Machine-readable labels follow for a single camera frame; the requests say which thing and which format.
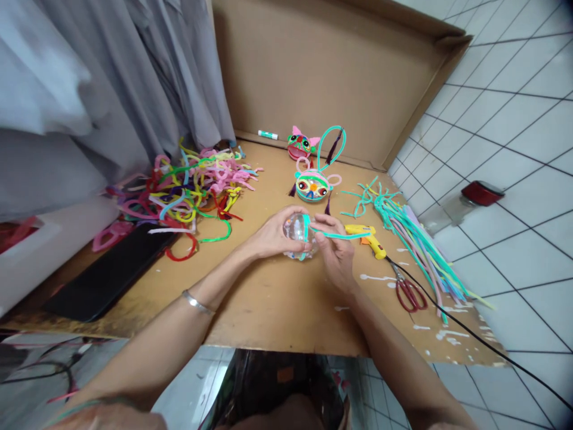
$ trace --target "pink cat figure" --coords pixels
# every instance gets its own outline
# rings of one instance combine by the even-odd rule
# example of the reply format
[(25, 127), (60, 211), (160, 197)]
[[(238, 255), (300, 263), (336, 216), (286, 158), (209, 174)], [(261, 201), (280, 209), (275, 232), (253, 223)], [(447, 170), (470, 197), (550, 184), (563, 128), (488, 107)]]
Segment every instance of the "pink cat figure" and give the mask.
[(292, 134), (288, 137), (286, 150), (293, 160), (298, 160), (302, 156), (310, 158), (311, 154), (316, 152), (316, 144), (320, 140), (320, 137), (311, 137), (309, 139), (300, 132), (296, 125), (293, 125)]

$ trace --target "pile of pipe cleaners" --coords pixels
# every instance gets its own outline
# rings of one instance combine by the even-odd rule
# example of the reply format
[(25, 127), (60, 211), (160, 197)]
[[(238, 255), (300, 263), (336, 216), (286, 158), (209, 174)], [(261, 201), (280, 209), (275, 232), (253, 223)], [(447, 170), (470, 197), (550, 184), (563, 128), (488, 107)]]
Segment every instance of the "pile of pipe cleaners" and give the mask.
[[(126, 183), (133, 182), (132, 177), (122, 184), (107, 187), (106, 191), (117, 198), (122, 215), (94, 238), (92, 249), (97, 252), (116, 244), (142, 223), (158, 225), (149, 231), (150, 234), (184, 233), (192, 240), (186, 256), (175, 257), (171, 249), (166, 250), (166, 255), (174, 261), (191, 258), (199, 243), (227, 239), (231, 234), (229, 220), (243, 221), (230, 212), (231, 207), (245, 188), (255, 190), (248, 181), (257, 181), (257, 172), (263, 170), (241, 163), (245, 154), (240, 146), (238, 149), (239, 152), (204, 149), (197, 153), (180, 143), (180, 167), (173, 166), (167, 156), (158, 155), (150, 177), (137, 175), (139, 181), (144, 182), (142, 185), (124, 190)], [(215, 218), (225, 223), (227, 234), (197, 240), (195, 233), (200, 217)]]
[[(494, 309), (486, 300), (483, 300), (464, 287), (463, 283), (452, 270), (451, 265), (443, 257), (430, 235), (420, 224), (410, 206), (400, 205), (392, 200), (396, 195), (401, 194), (401, 192), (390, 193), (389, 190), (386, 189), (384, 193), (380, 182), (378, 182), (378, 192), (372, 190), (372, 186), (377, 179), (378, 176), (374, 178), (368, 186), (359, 183), (358, 186), (363, 189), (361, 195), (342, 191), (345, 194), (359, 197), (360, 201), (356, 205), (354, 213), (341, 212), (341, 214), (354, 218), (361, 217), (366, 212), (366, 206), (371, 203), (374, 206), (374, 210), (382, 218), (384, 228), (398, 235), (404, 246), (408, 249), (414, 261), (416, 261), (422, 270), (426, 280), (428, 280), (428, 283), (432, 286), (436, 295), (436, 301), (440, 306), (442, 306), (441, 294), (449, 293), (458, 307), (464, 306), (464, 303), (467, 302), (467, 297), (470, 297)], [(439, 309), (438, 316), (443, 319), (444, 323), (447, 323), (446, 315)]]

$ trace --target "yellow glue gun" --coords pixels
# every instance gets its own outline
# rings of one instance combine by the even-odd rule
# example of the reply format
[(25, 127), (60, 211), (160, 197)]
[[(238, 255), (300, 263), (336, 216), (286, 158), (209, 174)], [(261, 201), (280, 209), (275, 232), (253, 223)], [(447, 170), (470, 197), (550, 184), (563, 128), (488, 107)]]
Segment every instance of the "yellow glue gun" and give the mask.
[(363, 237), (360, 239), (362, 244), (369, 244), (372, 248), (372, 252), (374, 253), (374, 257), (377, 260), (383, 260), (386, 258), (386, 251), (380, 245), (380, 242), (376, 240), (374, 235), (376, 234), (376, 230), (372, 226), (363, 226), (358, 224), (348, 224), (345, 225), (344, 228), (346, 229), (347, 234), (360, 234), (360, 233), (370, 233), (370, 236)]

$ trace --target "bangle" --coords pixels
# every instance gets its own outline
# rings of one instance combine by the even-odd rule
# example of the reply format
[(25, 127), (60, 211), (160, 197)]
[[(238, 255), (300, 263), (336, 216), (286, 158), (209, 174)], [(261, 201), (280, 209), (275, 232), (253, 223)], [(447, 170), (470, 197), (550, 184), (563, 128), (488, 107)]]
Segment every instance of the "bangle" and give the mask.
[(209, 316), (212, 316), (215, 314), (215, 312), (213, 312), (212, 310), (206, 308), (205, 306), (203, 306), (202, 304), (200, 304), (197, 300), (195, 300), (193, 298), (193, 296), (191, 294), (189, 294), (189, 292), (187, 290), (184, 290), (182, 292), (183, 297), (185, 297), (187, 299), (187, 301), (189, 302), (189, 304), (191, 306), (196, 307), (197, 309), (199, 309), (201, 312), (203, 312), (204, 314), (207, 314)]

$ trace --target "black phone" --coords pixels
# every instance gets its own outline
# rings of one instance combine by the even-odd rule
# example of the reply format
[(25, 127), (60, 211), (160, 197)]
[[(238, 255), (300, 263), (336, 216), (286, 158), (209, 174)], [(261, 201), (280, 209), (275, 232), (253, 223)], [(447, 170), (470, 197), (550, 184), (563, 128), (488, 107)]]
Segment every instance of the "black phone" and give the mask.
[(142, 224), (44, 303), (42, 309), (88, 323), (101, 318), (177, 238)]

